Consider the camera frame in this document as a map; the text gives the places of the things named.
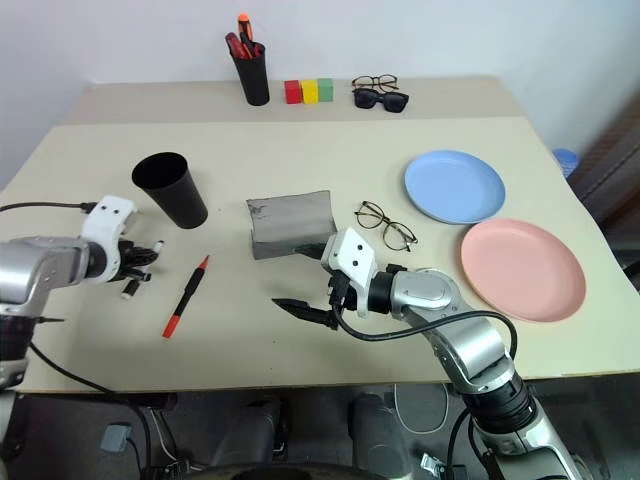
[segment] beige tabletop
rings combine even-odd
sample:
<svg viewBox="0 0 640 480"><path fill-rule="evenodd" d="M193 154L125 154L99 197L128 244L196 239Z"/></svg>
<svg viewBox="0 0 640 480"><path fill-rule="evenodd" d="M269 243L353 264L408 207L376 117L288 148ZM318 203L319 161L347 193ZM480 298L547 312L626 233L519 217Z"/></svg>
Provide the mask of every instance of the beige tabletop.
<svg viewBox="0 0 640 480"><path fill-rule="evenodd" d="M122 391L445 381L421 336L365 343L276 307L271 298L294 297L325 308L328 276L300 255L255 261L245 200L328 189L338 228L355 227L381 265L439 268L473 307L486 308L459 265L468 227L422 215L402 182L412 158L447 148L476 155L501 175L507 200L498 217L551 231L584 269L587 297L572 317L553 324L515 320L519 373L541 378L640 370L640 298L510 94L487 78L406 80L401 86L411 95L402 115L380 106L354 108L344 81L336 85L334 102L318 105L284 104L276 82L262 108L247 106L233 82L87 92L0 194L0 204L123 196L140 208L128 238L147 246L162 239L166 246L152 281L130 301L119 296L122 283L54 291L45 314L66 321L39 326L34 342L71 371ZM161 151L189 161L209 208L207 222L195 230L177 228L131 183L133 166ZM390 251L380 230L357 226L353 211L365 199L416 233L420 243L413 252ZM84 218L66 209L9 211L2 214L1 239L77 235ZM210 266L198 292L174 336L163 339L191 271L207 254ZM369 332L403 326L390 316L346 319ZM20 388L83 390L37 358Z"/></svg>

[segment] green block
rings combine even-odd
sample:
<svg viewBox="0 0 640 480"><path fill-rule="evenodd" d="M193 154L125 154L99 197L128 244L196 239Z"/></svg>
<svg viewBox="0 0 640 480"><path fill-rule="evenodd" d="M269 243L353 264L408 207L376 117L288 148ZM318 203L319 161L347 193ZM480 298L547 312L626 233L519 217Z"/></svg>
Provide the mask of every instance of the green block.
<svg viewBox="0 0 640 480"><path fill-rule="evenodd" d="M333 102L333 79L319 78L318 96L321 102Z"/></svg>

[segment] sunglasses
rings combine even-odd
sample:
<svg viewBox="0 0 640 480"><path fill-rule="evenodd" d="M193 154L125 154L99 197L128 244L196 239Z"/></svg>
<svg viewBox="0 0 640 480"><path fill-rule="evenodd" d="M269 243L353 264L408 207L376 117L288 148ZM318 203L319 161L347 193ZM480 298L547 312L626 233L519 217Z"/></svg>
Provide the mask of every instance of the sunglasses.
<svg viewBox="0 0 640 480"><path fill-rule="evenodd" d="M390 92L398 89L398 77L395 75L389 75L388 73L380 75L379 77L370 77L363 75L362 77L351 80L352 87L378 87L383 92Z"/></svg>
<svg viewBox="0 0 640 480"><path fill-rule="evenodd" d="M409 102L409 95L400 92L376 92L371 88L356 88L353 99L358 108L373 108L376 103L382 103L387 112L400 113Z"/></svg>
<svg viewBox="0 0 640 480"><path fill-rule="evenodd" d="M406 250L410 252L409 245L418 243L418 239L413 234L409 227L399 222L392 222L389 217L385 215L378 205L373 202L364 201L360 204L360 208L356 214L358 223L361 227L371 229L385 224L384 231L382 232L382 241L391 250Z"/></svg>

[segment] eyeglass lens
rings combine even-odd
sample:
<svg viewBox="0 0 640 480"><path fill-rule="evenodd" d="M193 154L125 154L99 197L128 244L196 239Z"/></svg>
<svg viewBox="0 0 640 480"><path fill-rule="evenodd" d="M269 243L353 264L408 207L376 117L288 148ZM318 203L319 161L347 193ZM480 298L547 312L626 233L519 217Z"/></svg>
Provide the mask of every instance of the eyeglass lens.
<svg viewBox="0 0 640 480"><path fill-rule="evenodd" d="M386 226L382 238L391 250L409 250L410 244L418 243L413 232L397 222L391 222Z"/></svg>
<svg viewBox="0 0 640 480"><path fill-rule="evenodd" d="M380 94L369 88L358 88L354 91L354 99L358 108L373 108Z"/></svg>
<svg viewBox="0 0 640 480"><path fill-rule="evenodd" d="M356 212L356 218L363 228L376 228L383 222L385 216L382 209L375 203L362 202L360 209Z"/></svg>
<svg viewBox="0 0 640 480"><path fill-rule="evenodd" d="M378 86L383 92L390 92L398 89L398 77L384 74L378 77Z"/></svg>
<svg viewBox="0 0 640 480"><path fill-rule="evenodd" d="M373 87L375 85L375 80L373 77L364 75L353 80L351 85L354 87Z"/></svg>
<svg viewBox="0 0 640 480"><path fill-rule="evenodd" d="M385 110L393 113L400 113L404 110L404 107L407 105L407 101L409 97L402 95L400 93L386 93L382 98L382 104L384 105Z"/></svg>

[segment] plate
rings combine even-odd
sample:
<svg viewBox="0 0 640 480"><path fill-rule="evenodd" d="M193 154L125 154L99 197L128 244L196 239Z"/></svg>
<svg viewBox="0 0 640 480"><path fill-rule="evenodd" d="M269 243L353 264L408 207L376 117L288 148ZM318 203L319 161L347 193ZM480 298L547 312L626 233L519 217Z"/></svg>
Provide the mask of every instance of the plate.
<svg viewBox="0 0 640 480"><path fill-rule="evenodd" d="M555 322L573 315L584 301L586 281L576 257L531 223L487 220L467 232L460 254L473 288L508 315Z"/></svg>
<svg viewBox="0 0 640 480"><path fill-rule="evenodd" d="M404 174L411 201L445 223L478 223L495 215L505 200L500 175L473 155L436 150L414 159Z"/></svg>

